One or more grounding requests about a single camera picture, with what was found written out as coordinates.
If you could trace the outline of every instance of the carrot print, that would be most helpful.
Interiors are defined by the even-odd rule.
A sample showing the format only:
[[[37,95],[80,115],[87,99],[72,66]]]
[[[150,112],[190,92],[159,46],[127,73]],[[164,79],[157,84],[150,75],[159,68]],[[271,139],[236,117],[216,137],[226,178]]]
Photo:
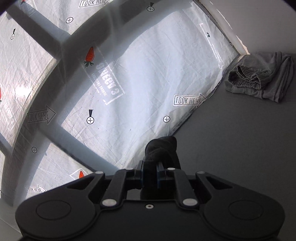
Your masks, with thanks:
[[[89,52],[87,53],[86,55],[86,58],[85,58],[85,67],[88,67],[88,65],[93,65],[94,63],[92,63],[92,61],[94,60],[94,48],[91,47],[89,49]]]
[[[79,173],[79,178],[82,178],[82,177],[84,177],[84,174],[83,174],[82,171],[80,171],[80,173]]]

